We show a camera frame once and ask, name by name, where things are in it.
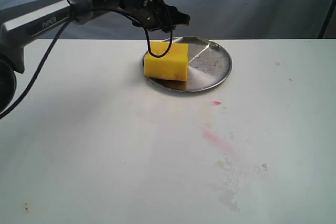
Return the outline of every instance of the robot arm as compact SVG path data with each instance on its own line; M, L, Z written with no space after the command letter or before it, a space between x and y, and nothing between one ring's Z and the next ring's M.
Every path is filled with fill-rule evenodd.
M49 30L68 22L85 24L115 9L140 21L149 31L166 33L177 25L188 25L189 15L163 0L38 0L0 10L0 112L13 98L14 71L24 73L24 47Z

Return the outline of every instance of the gray fabric background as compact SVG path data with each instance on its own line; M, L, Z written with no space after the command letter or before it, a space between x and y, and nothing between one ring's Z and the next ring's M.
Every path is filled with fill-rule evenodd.
M0 8L33 0L0 0ZM316 38L332 0L165 0L191 15L190 27L175 36L208 39ZM152 39L167 38L155 32ZM116 14L78 26L71 24L62 38L144 39L143 30Z

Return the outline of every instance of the pink smudge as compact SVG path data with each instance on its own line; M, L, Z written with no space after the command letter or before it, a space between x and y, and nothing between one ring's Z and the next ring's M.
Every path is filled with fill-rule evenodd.
M221 105L221 102L212 102L211 105L212 106L218 106L218 105Z
M218 136L214 135L210 131L204 130L203 136L225 154L229 154L232 152L232 148L229 144L225 143L222 139L220 139Z

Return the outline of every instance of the white table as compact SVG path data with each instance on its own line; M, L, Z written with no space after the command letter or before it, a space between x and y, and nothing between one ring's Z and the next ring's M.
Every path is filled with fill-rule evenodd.
M217 42L233 71L192 96L145 81L144 41L59 41L0 121L0 222L335 223L336 40Z

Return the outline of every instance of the metal plate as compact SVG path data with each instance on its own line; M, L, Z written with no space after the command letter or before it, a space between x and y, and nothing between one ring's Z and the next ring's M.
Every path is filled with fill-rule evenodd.
M166 81L148 78L166 89L179 92L199 92L221 84L231 73L232 60L219 44L196 37L178 37L174 43L189 44L188 80Z

